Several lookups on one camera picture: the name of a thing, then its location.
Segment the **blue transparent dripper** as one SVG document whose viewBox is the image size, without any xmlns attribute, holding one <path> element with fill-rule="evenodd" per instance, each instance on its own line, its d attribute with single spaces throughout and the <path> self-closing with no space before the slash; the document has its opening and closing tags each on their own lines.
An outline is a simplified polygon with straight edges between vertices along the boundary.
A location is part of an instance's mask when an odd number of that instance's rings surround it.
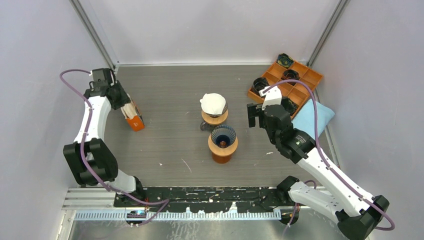
<svg viewBox="0 0 424 240">
<path fill-rule="evenodd" d="M 219 148 L 227 148 L 236 141 L 237 135 L 231 126 L 221 124 L 212 130 L 210 137 L 212 143 Z"/>
</svg>

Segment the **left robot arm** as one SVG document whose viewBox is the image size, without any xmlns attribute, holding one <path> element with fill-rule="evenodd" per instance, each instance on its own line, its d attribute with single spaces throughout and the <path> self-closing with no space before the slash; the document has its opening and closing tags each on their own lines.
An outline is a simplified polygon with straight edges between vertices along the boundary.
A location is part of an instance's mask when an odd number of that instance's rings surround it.
<svg viewBox="0 0 424 240">
<path fill-rule="evenodd" d="M 92 81 L 84 93 L 64 79 L 64 74 L 69 72 L 63 71 L 60 80 L 84 101 L 80 130 L 73 142 L 63 147 L 63 155 L 74 179 L 80 186 L 101 185 L 122 195 L 133 206 L 141 206 L 146 200 L 141 181 L 119 169 L 116 157 L 104 141 L 111 110 L 120 110 L 133 131 L 145 128 L 137 105 L 110 68 L 88 71 Z"/>
</svg>

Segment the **wooden ring dripper stand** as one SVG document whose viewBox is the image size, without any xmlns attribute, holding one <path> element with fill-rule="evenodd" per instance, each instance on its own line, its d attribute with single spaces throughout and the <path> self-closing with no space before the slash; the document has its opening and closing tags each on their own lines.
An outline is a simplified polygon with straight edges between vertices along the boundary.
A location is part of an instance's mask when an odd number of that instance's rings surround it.
<svg viewBox="0 0 424 240">
<path fill-rule="evenodd" d="M 205 113 L 203 110 L 201 111 L 201 117 L 203 121 L 212 126 L 218 126 L 223 124 L 227 120 L 228 115 L 229 115 L 228 110 L 226 110 L 222 115 L 217 117 L 212 117 L 208 115 L 207 113 Z"/>
</svg>

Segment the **amber glass cup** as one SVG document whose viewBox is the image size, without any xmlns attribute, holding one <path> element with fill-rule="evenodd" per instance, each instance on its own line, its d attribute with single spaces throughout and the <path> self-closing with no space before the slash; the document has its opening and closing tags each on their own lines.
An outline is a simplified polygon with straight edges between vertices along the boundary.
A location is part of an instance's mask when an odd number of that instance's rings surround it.
<svg viewBox="0 0 424 240">
<path fill-rule="evenodd" d="M 227 156 L 220 156 L 220 155 L 216 155 L 216 154 L 212 153 L 211 155 L 212 155 L 212 159 L 218 164 L 226 164 L 232 158 L 231 154 L 227 155 Z"/>
</svg>

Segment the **grey glass mug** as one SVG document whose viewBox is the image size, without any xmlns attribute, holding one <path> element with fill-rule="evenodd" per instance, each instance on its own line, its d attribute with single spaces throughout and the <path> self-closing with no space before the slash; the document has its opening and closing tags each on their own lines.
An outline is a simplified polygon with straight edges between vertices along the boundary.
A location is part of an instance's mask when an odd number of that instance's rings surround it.
<svg viewBox="0 0 424 240">
<path fill-rule="evenodd" d="M 203 121 L 199 126 L 200 130 L 202 131 L 212 131 L 215 127 L 215 125 L 209 124 L 205 121 Z"/>
</svg>

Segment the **grey transparent dripper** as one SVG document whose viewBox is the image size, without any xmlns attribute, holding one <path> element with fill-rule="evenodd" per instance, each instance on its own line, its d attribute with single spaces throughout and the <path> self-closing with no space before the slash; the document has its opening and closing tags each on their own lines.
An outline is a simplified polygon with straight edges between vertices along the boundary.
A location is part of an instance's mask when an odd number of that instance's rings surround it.
<svg viewBox="0 0 424 240">
<path fill-rule="evenodd" d="M 220 116 L 225 112 L 227 102 L 225 100 L 202 99 L 201 109 L 210 116 Z"/>
</svg>

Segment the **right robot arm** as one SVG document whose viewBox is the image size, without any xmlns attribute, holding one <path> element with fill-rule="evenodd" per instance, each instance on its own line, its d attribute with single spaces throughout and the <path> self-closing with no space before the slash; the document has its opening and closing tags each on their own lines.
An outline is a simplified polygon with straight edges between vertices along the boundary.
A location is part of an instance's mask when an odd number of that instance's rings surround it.
<svg viewBox="0 0 424 240">
<path fill-rule="evenodd" d="M 306 186 L 288 176 L 278 186 L 277 198 L 283 205 L 293 202 L 310 207 L 331 219 L 349 240 L 364 240 L 378 228 L 389 201 L 383 195 L 372 195 L 354 183 L 324 154 L 317 139 L 302 128 L 296 128 L 290 114 L 280 104 L 247 106 L 249 127 L 266 130 L 278 152 L 310 173 L 329 192 Z"/>
</svg>

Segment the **white paper coffee filter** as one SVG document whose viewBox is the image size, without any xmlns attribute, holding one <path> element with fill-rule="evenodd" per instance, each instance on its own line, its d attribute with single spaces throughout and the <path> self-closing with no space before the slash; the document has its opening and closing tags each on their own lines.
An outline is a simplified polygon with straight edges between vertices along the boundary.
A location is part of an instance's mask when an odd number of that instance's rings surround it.
<svg viewBox="0 0 424 240">
<path fill-rule="evenodd" d="M 218 93 L 205 93 L 199 100 L 203 112 L 208 115 L 222 115 L 226 109 L 226 99 Z"/>
</svg>

